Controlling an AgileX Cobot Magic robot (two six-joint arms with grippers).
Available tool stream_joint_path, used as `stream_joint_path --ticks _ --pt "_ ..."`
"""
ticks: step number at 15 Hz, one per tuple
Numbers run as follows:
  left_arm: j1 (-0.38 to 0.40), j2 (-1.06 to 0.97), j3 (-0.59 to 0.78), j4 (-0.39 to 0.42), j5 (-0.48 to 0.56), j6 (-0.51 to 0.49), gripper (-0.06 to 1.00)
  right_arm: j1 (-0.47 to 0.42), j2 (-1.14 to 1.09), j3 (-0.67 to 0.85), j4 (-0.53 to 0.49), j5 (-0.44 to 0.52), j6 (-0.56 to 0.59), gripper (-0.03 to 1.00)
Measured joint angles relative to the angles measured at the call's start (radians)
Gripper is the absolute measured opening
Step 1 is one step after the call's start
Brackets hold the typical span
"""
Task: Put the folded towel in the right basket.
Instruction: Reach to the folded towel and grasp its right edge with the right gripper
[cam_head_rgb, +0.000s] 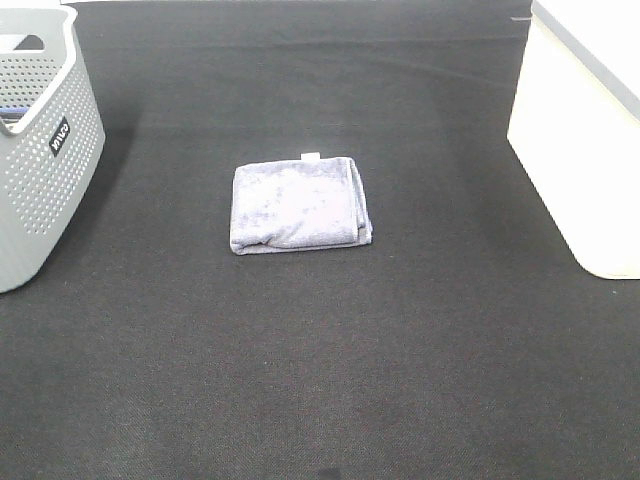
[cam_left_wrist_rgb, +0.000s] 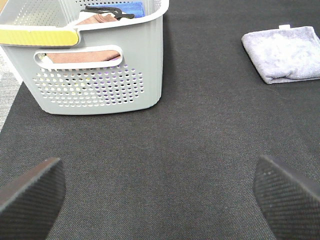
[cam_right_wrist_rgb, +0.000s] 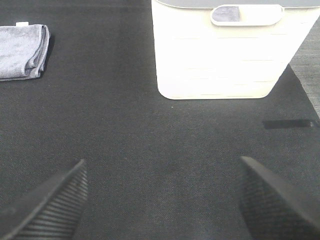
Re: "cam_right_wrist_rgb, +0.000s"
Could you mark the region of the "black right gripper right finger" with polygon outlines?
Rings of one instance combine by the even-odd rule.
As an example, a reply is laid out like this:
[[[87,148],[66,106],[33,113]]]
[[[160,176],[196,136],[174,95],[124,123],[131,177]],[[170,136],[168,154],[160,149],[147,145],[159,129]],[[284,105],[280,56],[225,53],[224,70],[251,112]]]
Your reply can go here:
[[[254,240],[318,240],[320,201],[252,157],[242,156],[238,202]]]

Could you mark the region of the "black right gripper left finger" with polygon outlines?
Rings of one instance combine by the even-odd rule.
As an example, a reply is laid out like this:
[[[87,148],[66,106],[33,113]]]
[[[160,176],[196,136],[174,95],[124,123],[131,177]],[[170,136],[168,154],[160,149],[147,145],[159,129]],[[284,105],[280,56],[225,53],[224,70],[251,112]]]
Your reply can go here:
[[[2,240],[70,240],[88,200],[85,160],[74,161],[0,211]]]

